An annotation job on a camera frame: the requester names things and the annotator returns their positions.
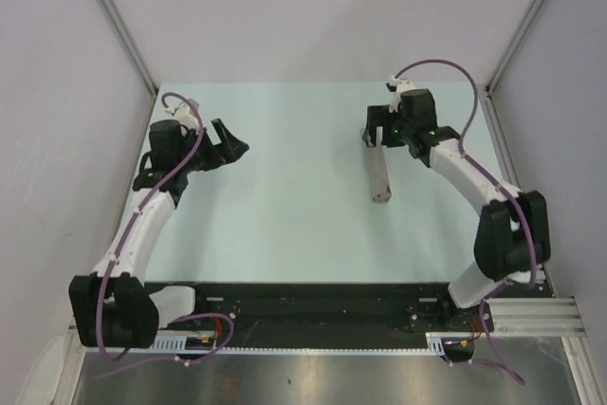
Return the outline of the grey cloth napkin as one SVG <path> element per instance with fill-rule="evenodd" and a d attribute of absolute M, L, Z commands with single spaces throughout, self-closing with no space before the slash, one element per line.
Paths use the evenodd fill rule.
<path fill-rule="evenodd" d="M 392 188 L 384 147 L 379 139 L 373 144 L 366 129 L 361 131 L 361 139 L 364 143 L 363 159 L 369 178 L 371 199 L 377 204 L 387 204 L 392 198 Z"/>

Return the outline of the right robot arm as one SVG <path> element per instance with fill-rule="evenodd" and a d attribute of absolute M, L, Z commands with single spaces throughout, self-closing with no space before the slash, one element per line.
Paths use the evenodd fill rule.
<path fill-rule="evenodd" d="M 527 274 L 527 285 L 535 284 L 539 265 L 551 256 L 544 196 L 497 178 L 469 154 L 460 133 L 439 125 L 430 90 L 397 89 L 392 103 L 368 106 L 361 138 L 374 202 L 392 197 L 385 149 L 405 147 L 448 180 L 479 217 L 472 263 L 450 282 L 451 297 L 437 307 L 445 328 L 461 329 L 471 319 L 471 307 L 516 284 L 520 274 Z"/>

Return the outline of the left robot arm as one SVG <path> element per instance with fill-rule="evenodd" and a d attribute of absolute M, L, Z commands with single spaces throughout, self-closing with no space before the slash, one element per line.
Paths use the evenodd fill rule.
<path fill-rule="evenodd" d="M 167 285 L 152 292 L 145 286 L 145 273 L 189 174 L 234 163 L 249 149 L 222 120 L 212 120 L 212 127 L 217 143 L 179 120 L 151 124 L 150 149 L 141 157 L 133 182 L 130 215 L 93 271 L 75 276 L 68 288 L 84 346 L 148 348 L 158 330 L 172 322 L 196 329 L 208 321 L 210 307 L 195 297 L 193 287 Z"/>

